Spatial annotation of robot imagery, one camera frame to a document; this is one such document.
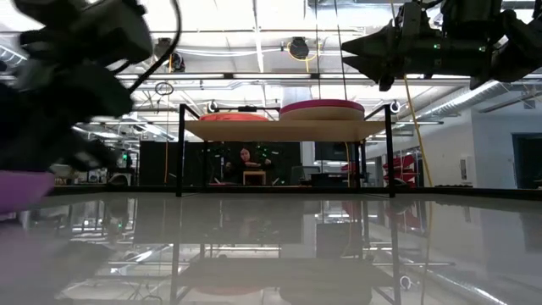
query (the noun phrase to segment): pink round object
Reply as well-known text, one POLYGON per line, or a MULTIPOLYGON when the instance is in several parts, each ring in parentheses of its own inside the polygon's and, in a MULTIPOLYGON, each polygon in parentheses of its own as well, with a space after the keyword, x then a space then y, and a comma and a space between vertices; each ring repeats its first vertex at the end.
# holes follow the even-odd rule
POLYGON ((280 110, 286 120, 363 120, 365 108, 355 102, 334 99, 292 103, 280 110))

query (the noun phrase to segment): purple object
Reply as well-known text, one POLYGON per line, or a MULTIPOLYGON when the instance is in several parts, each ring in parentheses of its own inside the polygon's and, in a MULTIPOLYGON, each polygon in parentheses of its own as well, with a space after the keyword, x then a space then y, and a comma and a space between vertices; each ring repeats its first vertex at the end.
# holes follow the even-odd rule
POLYGON ((51 173, 0 171, 0 214, 26 210, 53 187, 51 173))

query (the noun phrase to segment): doorway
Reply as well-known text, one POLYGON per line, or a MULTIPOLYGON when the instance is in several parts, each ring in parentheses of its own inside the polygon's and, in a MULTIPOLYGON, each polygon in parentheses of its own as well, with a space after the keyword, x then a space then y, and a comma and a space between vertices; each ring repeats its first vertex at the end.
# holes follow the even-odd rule
POLYGON ((542 134, 512 135, 517 188, 542 186, 542 134))

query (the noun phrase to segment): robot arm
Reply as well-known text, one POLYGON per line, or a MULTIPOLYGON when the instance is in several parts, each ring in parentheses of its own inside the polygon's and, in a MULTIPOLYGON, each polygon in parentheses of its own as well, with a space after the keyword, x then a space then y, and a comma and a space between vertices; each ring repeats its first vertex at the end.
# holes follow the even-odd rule
POLYGON ((501 0, 435 0, 405 3, 379 32, 345 42, 341 48, 357 55, 344 58, 388 91, 406 74, 471 76, 471 89, 490 79, 515 81, 542 66, 540 0, 536 18, 525 25, 501 0), (442 29, 429 26, 428 8, 441 4, 442 29), (497 48, 503 36, 508 43, 497 48))

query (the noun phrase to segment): glossy table surface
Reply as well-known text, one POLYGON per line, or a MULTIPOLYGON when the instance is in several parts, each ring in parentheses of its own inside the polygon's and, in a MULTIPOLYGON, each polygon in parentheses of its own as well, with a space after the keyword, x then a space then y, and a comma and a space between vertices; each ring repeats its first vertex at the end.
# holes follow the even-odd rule
POLYGON ((542 203, 522 205, 436 195, 48 197, 0 216, 0 303, 389 304, 399 294, 419 304, 428 248, 425 304, 540 304, 542 203))

